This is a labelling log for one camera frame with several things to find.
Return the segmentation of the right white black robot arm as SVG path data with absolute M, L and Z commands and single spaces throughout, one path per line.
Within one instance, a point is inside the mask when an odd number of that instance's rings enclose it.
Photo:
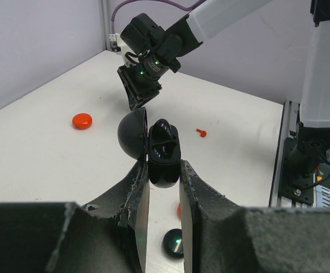
M 119 68 L 131 110 L 159 94 L 160 77 L 180 68 L 232 89 L 229 97 L 207 90 L 208 110 L 274 115 L 266 100 L 290 99 L 303 109 L 330 110 L 330 67 L 309 69 L 311 32 L 330 25 L 330 1 L 200 1 L 167 30 L 147 14 L 121 33 L 138 62 Z

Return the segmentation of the red charging case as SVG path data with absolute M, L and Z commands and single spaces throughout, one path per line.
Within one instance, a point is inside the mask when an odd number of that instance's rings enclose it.
M 180 203 L 177 206 L 177 216 L 179 219 L 181 219 L 181 204 Z
M 92 116 L 88 113 L 78 113 L 72 118 L 72 125 L 77 130 L 86 130 L 93 124 Z

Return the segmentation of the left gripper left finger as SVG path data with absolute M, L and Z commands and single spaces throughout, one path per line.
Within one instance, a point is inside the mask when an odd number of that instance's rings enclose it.
M 148 165 L 96 199 L 1 202 L 0 272 L 144 272 Z

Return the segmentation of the black earbud charging case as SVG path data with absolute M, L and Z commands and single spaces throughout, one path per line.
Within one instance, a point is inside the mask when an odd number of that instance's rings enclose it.
M 173 259 L 183 258 L 182 230 L 169 230 L 162 239 L 162 249 L 168 257 Z

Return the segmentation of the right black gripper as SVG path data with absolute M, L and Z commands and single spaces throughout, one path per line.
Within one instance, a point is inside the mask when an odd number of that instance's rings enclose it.
M 147 79 L 145 72 L 141 71 L 138 65 L 130 67 L 122 65 L 117 73 L 126 91 L 130 111 L 141 108 L 160 94 L 161 84 Z

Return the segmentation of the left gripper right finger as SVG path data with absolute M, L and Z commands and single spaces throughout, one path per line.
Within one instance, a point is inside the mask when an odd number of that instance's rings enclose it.
M 186 272 L 330 272 L 330 209 L 238 206 L 185 160 L 179 195 Z

